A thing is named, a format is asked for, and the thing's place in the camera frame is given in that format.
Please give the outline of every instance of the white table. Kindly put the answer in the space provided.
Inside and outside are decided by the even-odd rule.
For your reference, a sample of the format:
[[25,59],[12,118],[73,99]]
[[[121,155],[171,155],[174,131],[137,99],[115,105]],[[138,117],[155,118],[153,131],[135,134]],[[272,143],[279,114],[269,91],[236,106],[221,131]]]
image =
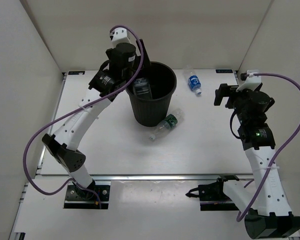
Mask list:
[[[57,117],[78,107],[96,72],[67,76]],[[235,85],[234,74],[216,73],[214,69],[196,73],[202,83],[200,97],[190,91],[182,71],[175,70],[177,87],[168,113],[181,108],[185,120],[167,137],[154,142],[148,139],[151,128],[135,120],[128,94],[120,93],[80,143],[88,172],[92,175],[250,174],[241,141],[230,132],[232,110],[225,108],[226,100],[221,106],[214,106],[215,89],[222,83]],[[55,124],[52,132],[63,122]],[[235,119],[235,132],[238,127]],[[41,174],[67,175],[67,172],[46,152]]]
[[[95,73],[67,76],[56,117],[77,107]],[[203,86],[202,96],[196,97],[181,70],[175,73],[178,83],[169,112],[183,109],[185,121],[166,138],[148,140],[149,128],[137,123],[124,92],[81,141],[89,173],[111,184],[107,210],[63,209],[66,189],[45,196],[29,186],[14,232],[25,233],[24,240],[249,240],[244,222],[236,222],[237,211],[200,211],[199,200],[185,196],[198,184],[215,182],[213,174],[253,178],[241,142],[229,129],[232,111],[224,108],[225,101],[213,105],[215,89],[222,83],[236,84],[235,76],[197,70]],[[233,125],[237,129],[238,121]],[[66,174],[46,153],[34,181],[51,192]],[[253,183],[247,189],[256,190]]]

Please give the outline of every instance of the white wall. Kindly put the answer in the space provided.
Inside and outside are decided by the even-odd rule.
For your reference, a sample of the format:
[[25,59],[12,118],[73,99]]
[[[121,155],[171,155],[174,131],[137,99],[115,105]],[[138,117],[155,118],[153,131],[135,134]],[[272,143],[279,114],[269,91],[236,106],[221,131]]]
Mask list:
[[95,70],[117,24],[174,69],[237,70],[271,0],[23,0],[62,71]]
[[[7,240],[26,182],[23,149],[47,123],[56,105],[62,74],[19,0],[0,0],[0,240]],[[32,175],[40,149],[32,148]]]
[[[275,0],[240,68],[279,73],[300,84],[300,0]],[[282,79],[263,78],[262,90],[276,101],[268,111],[277,148],[300,121],[300,93]],[[300,133],[277,164],[293,213],[300,216]]]

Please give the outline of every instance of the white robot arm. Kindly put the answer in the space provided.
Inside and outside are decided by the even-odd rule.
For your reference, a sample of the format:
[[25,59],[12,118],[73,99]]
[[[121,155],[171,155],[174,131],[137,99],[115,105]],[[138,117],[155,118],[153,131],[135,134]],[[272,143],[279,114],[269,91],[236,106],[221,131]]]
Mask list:
[[85,97],[79,103],[82,111],[70,116],[52,135],[45,134],[43,143],[69,175],[82,187],[94,189],[95,181],[85,167],[86,156],[79,144],[98,115],[107,108],[117,95],[106,98],[87,108],[84,106],[121,88],[133,75],[136,47],[130,43],[125,28],[118,27],[110,33],[113,48],[106,54],[109,58],[89,83]]
[[[282,187],[275,162],[270,162],[276,153],[273,133],[266,124],[267,110],[275,103],[274,99],[260,91],[262,83],[257,70],[247,71],[247,77],[237,80],[238,85],[221,84],[215,91],[214,105],[219,106],[223,97],[228,97],[228,109],[234,109],[230,119],[237,115],[240,122],[239,136],[243,150],[251,165],[255,185],[260,190],[244,223],[252,239],[287,238],[300,229],[300,217],[292,214]],[[269,172],[262,185],[262,179]],[[255,196],[250,194],[238,181],[229,179],[222,182],[223,193],[237,208],[244,212]]]

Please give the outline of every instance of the green bottle label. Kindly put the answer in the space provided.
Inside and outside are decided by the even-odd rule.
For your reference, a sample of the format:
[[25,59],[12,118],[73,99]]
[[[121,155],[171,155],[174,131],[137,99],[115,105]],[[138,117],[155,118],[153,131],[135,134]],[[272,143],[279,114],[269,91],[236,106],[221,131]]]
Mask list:
[[173,128],[178,123],[178,120],[172,114],[169,114],[164,120],[169,124],[170,128]]

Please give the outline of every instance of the bottle cap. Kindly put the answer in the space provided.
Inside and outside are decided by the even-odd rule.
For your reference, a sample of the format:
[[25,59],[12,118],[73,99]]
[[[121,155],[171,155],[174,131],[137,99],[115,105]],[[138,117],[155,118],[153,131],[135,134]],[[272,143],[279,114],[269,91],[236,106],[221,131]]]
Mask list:
[[150,134],[149,138],[153,141],[153,140],[156,139],[156,135],[154,135],[154,134],[152,133],[152,134]]
[[195,94],[200,95],[201,94],[201,89],[200,88],[196,89]]

